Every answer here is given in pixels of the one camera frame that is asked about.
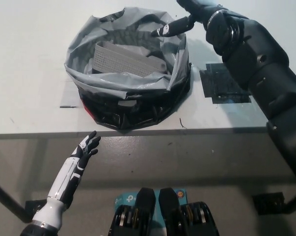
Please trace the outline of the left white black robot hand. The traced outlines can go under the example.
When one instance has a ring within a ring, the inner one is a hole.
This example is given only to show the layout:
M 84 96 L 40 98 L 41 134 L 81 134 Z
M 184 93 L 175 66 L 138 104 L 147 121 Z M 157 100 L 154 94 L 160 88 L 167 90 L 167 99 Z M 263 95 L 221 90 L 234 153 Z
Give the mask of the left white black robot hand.
M 101 137 L 93 131 L 77 145 L 58 172 L 48 193 L 49 198 L 62 202 L 66 208 L 70 207 L 89 159 L 98 152 L 100 140 Z

